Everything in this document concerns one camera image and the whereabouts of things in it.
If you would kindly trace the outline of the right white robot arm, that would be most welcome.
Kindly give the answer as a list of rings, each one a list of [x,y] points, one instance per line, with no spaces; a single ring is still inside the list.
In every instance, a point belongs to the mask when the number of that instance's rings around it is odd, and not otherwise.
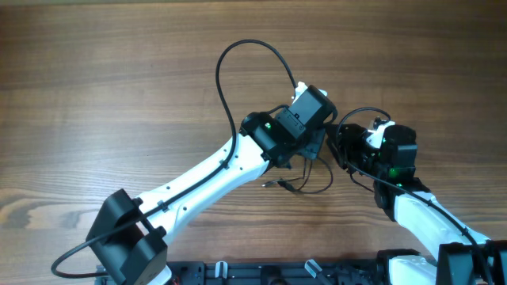
[[[376,280],[382,284],[504,284],[506,242],[493,241],[446,210],[415,176],[416,133],[392,121],[331,125],[326,143],[349,174],[373,180],[375,203],[429,251],[379,252]]]

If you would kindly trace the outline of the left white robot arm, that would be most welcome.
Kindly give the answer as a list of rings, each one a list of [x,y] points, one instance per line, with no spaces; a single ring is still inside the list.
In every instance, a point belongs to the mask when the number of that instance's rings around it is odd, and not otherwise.
[[[199,213],[237,187],[301,154],[337,109],[326,91],[299,83],[290,106],[252,112],[212,156],[171,182],[136,198],[120,189],[106,198],[86,240],[120,285],[165,284],[167,248]]]

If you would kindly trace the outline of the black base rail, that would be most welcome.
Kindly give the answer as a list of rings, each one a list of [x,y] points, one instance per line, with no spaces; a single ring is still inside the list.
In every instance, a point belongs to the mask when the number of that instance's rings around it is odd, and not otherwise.
[[[388,284],[387,268],[380,261],[339,260],[336,262],[216,263],[169,262],[152,284]]]

